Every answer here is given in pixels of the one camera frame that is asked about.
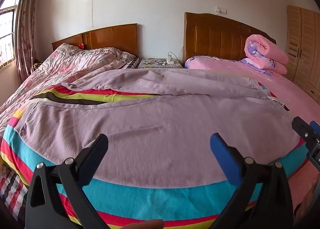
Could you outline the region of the person's left hand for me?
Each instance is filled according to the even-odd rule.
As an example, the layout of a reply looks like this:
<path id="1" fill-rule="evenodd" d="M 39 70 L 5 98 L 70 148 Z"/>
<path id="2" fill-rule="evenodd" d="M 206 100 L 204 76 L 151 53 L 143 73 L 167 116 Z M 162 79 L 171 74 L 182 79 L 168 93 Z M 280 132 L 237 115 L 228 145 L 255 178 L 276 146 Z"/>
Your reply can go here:
<path id="1" fill-rule="evenodd" d="M 152 219 L 144 222 L 132 223 L 121 229 L 163 229 L 164 221 L 161 219 Z"/>

